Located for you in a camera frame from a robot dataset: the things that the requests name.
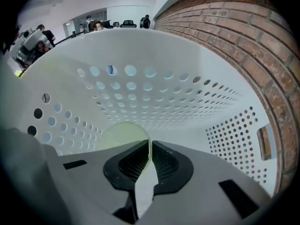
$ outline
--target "brick wall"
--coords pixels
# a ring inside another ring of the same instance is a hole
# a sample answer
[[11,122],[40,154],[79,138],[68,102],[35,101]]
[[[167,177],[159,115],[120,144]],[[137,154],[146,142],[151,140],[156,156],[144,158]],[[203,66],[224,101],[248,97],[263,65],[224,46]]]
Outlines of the brick wall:
[[[227,60],[250,83],[270,120],[277,148],[275,193],[292,180],[298,162],[299,48],[267,0],[180,0],[155,29],[197,42]],[[261,132],[261,147],[268,144]],[[268,157],[269,148],[262,148]]]

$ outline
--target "backpack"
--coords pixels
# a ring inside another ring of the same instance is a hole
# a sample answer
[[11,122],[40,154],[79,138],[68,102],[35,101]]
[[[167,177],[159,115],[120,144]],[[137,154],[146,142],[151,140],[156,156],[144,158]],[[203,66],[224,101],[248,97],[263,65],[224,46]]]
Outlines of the backpack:
[[142,27],[143,28],[149,28],[149,22],[150,22],[149,18],[145,17],[143,22],[142,22]]

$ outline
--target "black rectangle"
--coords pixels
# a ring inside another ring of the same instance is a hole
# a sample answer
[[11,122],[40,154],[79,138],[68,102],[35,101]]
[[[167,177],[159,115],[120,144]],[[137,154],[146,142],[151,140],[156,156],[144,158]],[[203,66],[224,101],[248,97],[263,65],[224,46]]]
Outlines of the black rectangle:
[[219,182],[220,187],[226,193],[233,206],[242,218],[258,210],[258,206],[247,196],[246,193],[232,180]]
[[86,161],[84,160],[78,160],[78,161],[75,161],[75,162],[71,162],[71,163],[65,163],[63,164],[65,169],[71,169],[71,168],[75,168],[75,167],[79,167],[79,166],[82,166],[82,165],[85,165],[87,164]]

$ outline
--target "white curved panel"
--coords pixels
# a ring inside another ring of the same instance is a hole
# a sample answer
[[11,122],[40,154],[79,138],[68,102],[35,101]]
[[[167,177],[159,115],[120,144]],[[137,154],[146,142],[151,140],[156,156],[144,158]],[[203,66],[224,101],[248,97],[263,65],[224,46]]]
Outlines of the white curved panel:
[[[273,193],[276,159],[261,160],[256,135],[269,123],[263,106],[247,81],[203,46],[152,30],[93,32],[55,47],[21,81],[29,92],[18,128],[34,126],[36,138],[60,155],[100,150],[102,132],[130,121],[151,140],[226,158]],[[38,108],[43,114],[35,118]]]

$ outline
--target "person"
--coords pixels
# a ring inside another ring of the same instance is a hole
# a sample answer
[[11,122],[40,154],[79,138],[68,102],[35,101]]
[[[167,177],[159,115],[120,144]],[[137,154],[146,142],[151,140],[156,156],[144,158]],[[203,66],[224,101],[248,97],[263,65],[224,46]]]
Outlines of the person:
[[42,33],[48,38],[49,42],[51,43],[51,45],[53,47],[55,47],[54,45],[54,40],[55,40],[55,36],[53,35],[53,33],[50,30],[46,30],[45,31],[45,26],[40,24],[37,26],[37,30],[40,29],[42,31]]
[[121,28],[119,22],[116,22],[115,27],[114,28]]
[[85,32],[85,29],[84,29],[84,27],[83,27],[83,24],[81,23],[81,24],[79,24],[79,26],[80,26],[80,32]]
[[150,19],[149,19],[149,15],[146,15],[140,21],[140,28],[149,29],[149,27],[150,27]]
[[84,29],[85,29],[85,33],[90,32],[91,31],[91,22],[94,21],[90,15],[88,15],[86,17],[86,21],[84,23]]
[[107,28],[103,27],[102,22],[101,21],[93,21],[90,25],[90,28],[92,28],[94,31],[101,31],[101,30],[105,30]]

